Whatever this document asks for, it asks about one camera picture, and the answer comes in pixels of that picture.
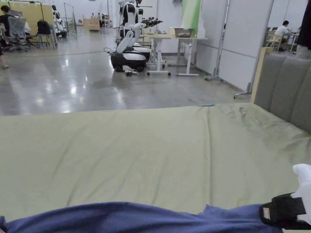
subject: blue pants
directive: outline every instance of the blue pants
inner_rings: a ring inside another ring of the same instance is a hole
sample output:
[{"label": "blue pants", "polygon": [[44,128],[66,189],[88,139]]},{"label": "blue pants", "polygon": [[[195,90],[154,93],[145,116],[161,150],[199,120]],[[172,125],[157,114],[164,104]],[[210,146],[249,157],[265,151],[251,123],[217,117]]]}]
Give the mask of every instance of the blue pants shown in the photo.
[{"label": "blue pants", "polygon": [[260,205],[232,210],[206,206],[197,215],[134,203],[98,203],[49,211],[5,222],[8,233],[216,233],[282,231],[265,225]]}]

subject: robot wheeled base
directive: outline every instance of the robot wheeled base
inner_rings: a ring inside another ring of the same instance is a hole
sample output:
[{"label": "robot wheeled base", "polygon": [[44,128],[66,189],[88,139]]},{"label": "robot wheeled base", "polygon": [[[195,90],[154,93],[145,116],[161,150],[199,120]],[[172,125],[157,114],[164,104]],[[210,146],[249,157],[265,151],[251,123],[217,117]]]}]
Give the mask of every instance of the robot wheeled base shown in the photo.
[{"label": "robot wheeled base", "polygon": [[146,67],[146,57],[138,52],[113,53],[110,59],[116,72],[123,72],[123,66],[128,66],[137,72],[142,72]]}]

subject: concrete floor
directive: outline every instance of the concrete floor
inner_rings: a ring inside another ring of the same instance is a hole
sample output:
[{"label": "concrete floor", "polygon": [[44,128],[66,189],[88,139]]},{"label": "concrete floor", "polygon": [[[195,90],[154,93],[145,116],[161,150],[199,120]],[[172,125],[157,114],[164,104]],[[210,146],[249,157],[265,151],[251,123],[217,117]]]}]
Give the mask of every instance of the concrete floor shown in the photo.
[{"label": "concrete floor", "polygon": [[237,90],[200,77],[146,72],[126,77],[114,72],[105,47],[115,48],[115,30],[78,33],[59,42],[58,50],[32,48],[5,53],[10,65],[0,70],[0,115],[51,114],[93,110],[181,107],[234,100]]}]

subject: velcro strap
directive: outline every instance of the velcro strap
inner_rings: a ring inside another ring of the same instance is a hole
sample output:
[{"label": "velcro strap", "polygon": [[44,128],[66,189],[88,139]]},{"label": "velcro strap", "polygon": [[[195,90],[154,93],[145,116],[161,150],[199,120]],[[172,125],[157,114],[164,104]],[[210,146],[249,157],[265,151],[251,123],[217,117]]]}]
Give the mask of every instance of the velcro strap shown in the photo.
[{"label": "velcro strap", "polygon": [[297,215],[306,214],[302,198],[292,198],[285,194],[272,199],[272,206],[276,211],[276,221],[296,220]]},{"label": "velcro strap", "polygon": [[311,230],[311,225],[297,220],[297,215],[306,214],[302,198],[292,198],[291,194],[274,197],[259,209],[264,224],[287,230]]}]

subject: green banner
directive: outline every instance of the green banner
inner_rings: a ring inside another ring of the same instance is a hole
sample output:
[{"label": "green banner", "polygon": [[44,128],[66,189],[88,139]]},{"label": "green banner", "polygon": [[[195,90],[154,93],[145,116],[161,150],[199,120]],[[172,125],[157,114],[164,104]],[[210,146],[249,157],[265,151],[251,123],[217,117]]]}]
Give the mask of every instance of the green banner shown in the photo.
[{"label": "green banner", "polygon": [[182,28],[192,28],[192,36],[197,37],[201,0],[183,0]]}]

